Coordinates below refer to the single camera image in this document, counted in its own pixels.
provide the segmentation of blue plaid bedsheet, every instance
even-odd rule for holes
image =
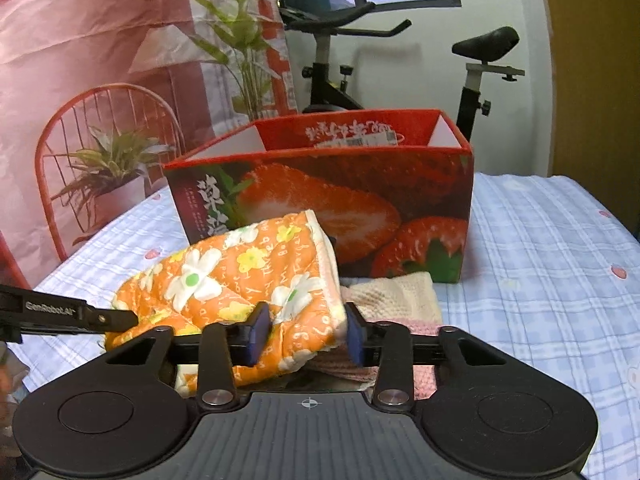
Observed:
[[[38,290],[108,308],[132,274],[187,245],[160,190],[95,235]],[[463,275],[436,285],[445,322],[580,391],[600,432],[583,473],[640,478],[640,244],[564,177],[476,174]],[[101,351],[100,336],[13,345],[33,390]]]

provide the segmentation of screw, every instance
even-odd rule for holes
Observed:
[[[399,406],[409,400],[409,394],[402,390],[391,388],[378,394],[378,400],[387,406]]]
[[[202,394],[202,402],[211,406],[224,406],[234,400],[234,394],[228,390],[209,390]]]

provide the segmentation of strawberry box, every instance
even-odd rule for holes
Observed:
[[[255,121],[164,170],[191,244],[312,209],[341,276],[460,278],[473,155],[439,110]]]

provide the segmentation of green flower center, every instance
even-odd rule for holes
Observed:
[[[187,284],[187,286],[196,286],[199,281],[200,281],[200,277],[195,273],[190,274],[184,280],[184,282]]]

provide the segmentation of black circular cover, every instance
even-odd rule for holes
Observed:
[[[517,389],[440,387],[424,404],[422,426],[443,455],[476,474],[545,478],[580,469],[597,419],[577,392],[523,381]]]
[[[112,477],[173,449],[187,430],[184,400],[157,380],[117,368],[101,370],[99,384],[75,384],[69,374],[23,400],[14,436],[29,462],[64,477]]]

